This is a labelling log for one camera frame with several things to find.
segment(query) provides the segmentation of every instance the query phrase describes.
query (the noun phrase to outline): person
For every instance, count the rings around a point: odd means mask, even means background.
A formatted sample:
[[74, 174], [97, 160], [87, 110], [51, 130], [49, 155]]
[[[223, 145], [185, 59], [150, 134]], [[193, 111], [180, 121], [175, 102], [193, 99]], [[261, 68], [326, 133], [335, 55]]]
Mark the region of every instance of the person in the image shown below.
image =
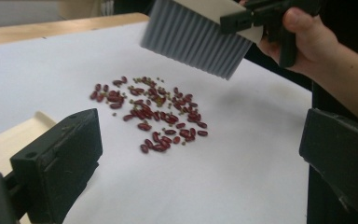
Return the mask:
[[[358, 117], [358, 53], [340, 44], [319, 16], [289, 8], [283, 26], [296, 34], [296, 63], [288, 69], [309, 77]], [[260, 50], [279, 61], [280, 45], [264, 37]]]

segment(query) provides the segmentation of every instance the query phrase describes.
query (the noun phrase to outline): wooden surface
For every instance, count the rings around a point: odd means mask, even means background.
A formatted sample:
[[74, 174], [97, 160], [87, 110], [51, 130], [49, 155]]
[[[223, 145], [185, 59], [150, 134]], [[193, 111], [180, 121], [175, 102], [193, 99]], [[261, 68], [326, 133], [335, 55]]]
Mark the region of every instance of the wooden surface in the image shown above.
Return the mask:
[[148, 21], [148, 19], [149, 18], [144, 14], [130, 13], [71, 21], [54, 21], [0, 27], [0, 44], [26, 39], [41, 38], [44, 36], [65, 35], [88, 30], [114, 27], [140, 21]]

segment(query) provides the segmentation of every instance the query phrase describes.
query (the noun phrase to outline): brush bristle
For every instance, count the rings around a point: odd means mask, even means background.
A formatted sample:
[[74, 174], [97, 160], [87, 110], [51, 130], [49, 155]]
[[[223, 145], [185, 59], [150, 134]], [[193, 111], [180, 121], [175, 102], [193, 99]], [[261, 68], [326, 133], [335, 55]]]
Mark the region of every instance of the brush bristle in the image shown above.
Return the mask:
[[172, 0], [157, 0], [141, 46], [180, 63], [230, 79], [252, 42], [222, 35], [218, 24]]

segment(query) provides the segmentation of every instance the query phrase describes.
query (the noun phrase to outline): hand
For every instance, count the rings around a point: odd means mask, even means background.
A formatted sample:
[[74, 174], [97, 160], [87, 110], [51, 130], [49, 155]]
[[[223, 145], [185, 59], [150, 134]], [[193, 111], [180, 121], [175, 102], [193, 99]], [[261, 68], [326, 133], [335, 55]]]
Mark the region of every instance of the hand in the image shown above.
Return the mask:
[[[336, 36], [323, 25], [319, 16], [313, 17], [299, 8], [289, 8], [283, 15], [284, 27], [296, 34], [298, 49], [296, 63], [289, 70], [308, 75], [316, 72], [315, 69], [325, 69], [333, 66], [332, 60], [337, 54], [339, 43]], [[278, 43], [269, 43], [265, 36], [258, 47], [274, 59], [279, 61], [281, 46]]]

